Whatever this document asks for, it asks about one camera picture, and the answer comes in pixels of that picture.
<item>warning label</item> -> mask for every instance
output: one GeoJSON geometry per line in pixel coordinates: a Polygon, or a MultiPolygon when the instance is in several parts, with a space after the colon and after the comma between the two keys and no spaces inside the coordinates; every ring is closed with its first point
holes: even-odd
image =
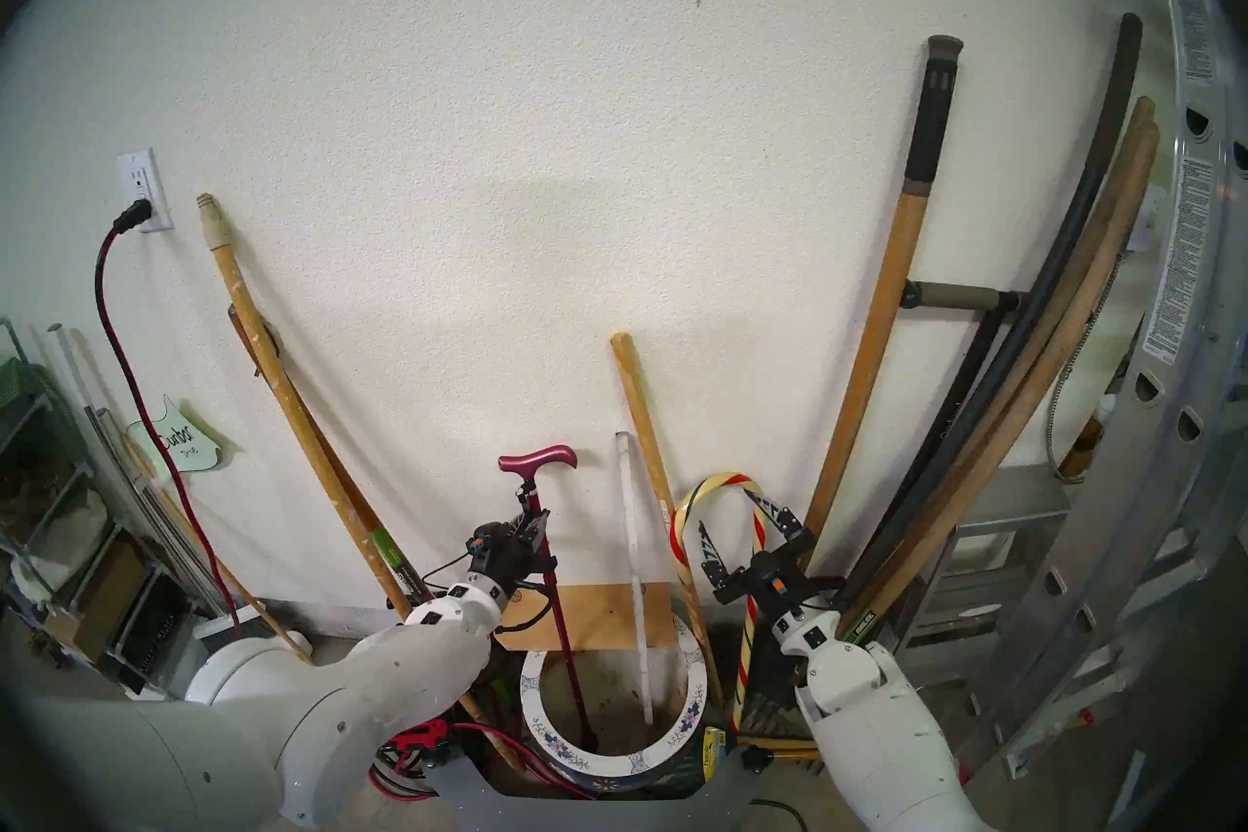
{"type": "Polygon", "coordinates": [[[1188,82],[1213,82],[1213,57],[1204,34],[1204,16],[1183,9],[1183,76],[1188,82]]]}
{"type": "Polygon", "coordinates": [[[1201,277],[1201,257],[1209,231],[1209,201],[1213,197],[1213,165],[1183,158],[1178,183],[1178,207],[1171,225],[1169,248],[1161,291],[1153,302],[1144,352],[1167,365],[1178,358],[1187,329],[1187,317],[1201,277]]]}

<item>white pvc pipe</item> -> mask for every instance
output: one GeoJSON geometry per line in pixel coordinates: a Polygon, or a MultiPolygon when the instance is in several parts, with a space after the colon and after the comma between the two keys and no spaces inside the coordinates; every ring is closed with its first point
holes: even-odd
{"type": "Polygon", "coordinates": [[[645,646],[645,604],[641,600],[641,575],[639,573],[636,539],[636,494],[633,490],[633,459],[629,452],[629,434],[615,434],[615,453],[620,462],[620,490],[624,494],[624,533],[628,535],[628,568],[633,583],[633,625],[636,629],[636,656],[641,665],[641,712],[645,723],[654,723],[654,702],[650,697],[650,661],[645,646]]]}

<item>yellow tag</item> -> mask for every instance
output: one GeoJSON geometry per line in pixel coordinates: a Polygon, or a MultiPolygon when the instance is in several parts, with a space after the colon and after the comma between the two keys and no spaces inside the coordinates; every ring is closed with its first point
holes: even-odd
{"type": "Polygon", "coordinates": [[[725,755],[728,747],[728,732],[710,725],[703,732],[703,778],[710,781],[725,755]]]}

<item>storage rack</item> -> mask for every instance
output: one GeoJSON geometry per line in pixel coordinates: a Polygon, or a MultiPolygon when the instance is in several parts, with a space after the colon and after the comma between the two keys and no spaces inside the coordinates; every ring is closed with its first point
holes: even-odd
{"type": "MultiPolygon", "coordinates": [[[[6,317],[0,317],[0,326],[7,331],[17,359],[20,359],[22,365],[29,365],[21,342],[10,321],[6,317]]],[[[100,656],[91,660],[86,655],[75,651],[72,646],[67,646],[64,641],[59,642],[75,659],[92,665],[107,676],[127,684],[131,690],[136,690],[136,686],[139,686],[157,695],[167,695],[173,674],[177,670],[176,659],[191,639],[193,622],[198,619],[196,611],[205,610],[206,602],[202,595],[188,590],[186,583],[122,521],[116,508],[111,505],[109,494],[101,486],[92,486],[107,510],[107,523],[105,524],[99,546],[92,553],[90,561],[80,568],[70,580],[60,588],[54,589],[50,586],[31,558],[31,548],[36,538],[55,519],[56,514],[61,513],[70,504],[70,498],[81,488],[99,480],[81,439],[62,420],[57,407],[46,390],[29,393],[24,398],[11,402],[0,412],[0,454],[5,453],[25,433],[40,433],[42,439],[54,440],[56,449],[71,455],[69,462],[72,465],[72,470],[70,478],[61,484],[54,499],[44,509],[39,520],[35,521],[29,535],[19,538],[9,528],[0,525],[0,550],[15,559],[24,560],[29,573],[42,585],[49,596],[46,604],[21,606],[17,609],[27,624],[32,624],[40,630],[45,630],[44,625],[52,615],[64,614],[76,621],[81,621],[85,616],[84,595],[92,586],[92,579],[96,576],[114,544],[119,539],[127,539],[142,561],[144,575],[130,604],[121,610],[114,621],[114,626],[104,635],[105,646],[100,656]],[[125,656],[126,645],[130,642],[140,615],[144,612],[144,607],[161,578],[173,581],[181,593],[186,595],[190,606],[165,639],[156,659],[147,667],[139,667],[125,656]]]]}

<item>wooden broom handle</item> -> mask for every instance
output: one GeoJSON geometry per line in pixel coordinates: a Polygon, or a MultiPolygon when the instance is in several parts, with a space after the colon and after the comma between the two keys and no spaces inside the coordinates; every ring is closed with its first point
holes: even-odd
{"type": "MultiPolygon", "coordinates": [[[[1152,116],[1151,102],[1142,107],[1141,116],[1152,116]]],[[[932,494],[896,553],[871,578],[859,600],[845,611],[837,636],[857,640],[892,606],[992,478],[1078,344],[1148,186],[1148,172],[1153,166],[1159,133],[1151,121],[1136,125],[1134,131],[1129,140],[1123,141],[1114,171],[1109,175],[1107,191],[1112,188],[1112,217],[1101,235],[1099,244],[1086,264],[1067,267],[1067,272],[1073,269],[1078,274],[1078,283],[1052,337],[1047,338],[1042,351],[1033,357],[1035,364],[1021,379],[1013,398],[1002,407],[996,422],[980,435],[975,449],[967,453],[966,459],[953,468],[932,494]]]]}
{"type": "MultiPolygon", "coordinates": [[[[668,534],[671,530],[671,516],[675,513],[675,506],[671,500],[671,488],[668,485],[668,474],[663,468],[663,454],[659,453],[659,440],[654,434],[654,423],[650,422],[650,407],[646,405],[645,393],[641,389],[641,367],[638,363],[633,337],[626,332],[612,336],[612,353],[615,356],[615,369],[619,372],[620,384],[624,387],[628,410],[633,415],[636,439],[641,445],[645,473],[650,478],[650,488],[654,490],[654,498],[659,501],[659,510],[663,513],[663,531],[668,534]]],[[[685,595],[690,629],[701,649],[703,659],[706,661],[706,689],[710,692],[711,704],[715,707],[723,707],[724,689],[719,681],[719,672],[715,670],[710,635],[706,634],[706,619],[701,612],[698,590],[683,583],[680,589],[685,595]]]]}
{"type": "MultiPolygon", "coordinates": [[[[203,238],[217,261],[217,268],[226,283],[226,291],[230,293],[230,299],[233,302],[238,319],[247,333],[247,339],[256,353],[256,362],[260,365],[260,370],[263,373],[268,387],[273,390],[273,397],[282,408],[286,422],[290,423],[291,429],[295,432],[295,438],[300,440],[303,455],[312,464],[312,470],[316,473],[317,479],[321,480],[321,486],[329,498],[329,503],[333,504],[338,519],[347,528],[352,543],[363,555],[368,569],[373,571],[373,576],[377,578],[377,583],[386,591],[386,596],[389,597],[391,604],[394,605],[394,612],[406,620],[412,612],[412,605],[407,602],[407,597],[399,590],[394,575],[386,566],[386,561],[382,560],[372,536],[364,529],[359,514],[356,513],[351,499],[343,489],[342,480],[333,472],[333,467],[329,464],[324,450],[317,442],[307,410],[301,405],[298,395],[295,393],[295,387],[291,385],[286,370],[277,360],[273,343],[270,341],[268,333],[265,332],[263,319],[260,317],[260,311],[256,308],[256,303],[247,291],[247,282],[243,279],[238,262],[235,259],[230,226],[226,223],[221,208],[217,207],[216,198],[212,195],[200,195],[198,205],[200,220],[203,223],[203,238]]],[[[463,695],[459,699],[459,705],[468,712],[473,721],[480,725],[489,725],[480,706],[472,695],[463,695]]],[[[507,742],[489,732],[485,733],[485,737],[490,740],[490,743],[513,770],[518,772],[524,771],[524,765],[507,742]]]]}
{"type": "MultiPolygon", "coordinates": [[[[802,521],[815,535],[816,541],[827,523],[859,429],[862,428],[875,378],[880,374],[880,365],[884,362],[884,351],[889,347],[889,336],[892,334],[892,323],[901,307],[901,291],[906,287],[906,276],[910,273],[915,248],[919,247],[919,230],[924,225],[926,211],[927,198],[924,196],[904,193],[897,198],[889,242],[884,248],[884,262],[875,282],[875,294],[871,296],[862,338],[854,357],[854,368],[850,370],[850,382],[836,417],[836,429],[832,430],[832,442],[827,445],[827,455],[824,458],[819,481],[810,498],[810,509],[806,510],[802,521]]],[[[802,570],[810,564],[811,553],[814,550],[797,559],[797,566],[802,570]]]]}

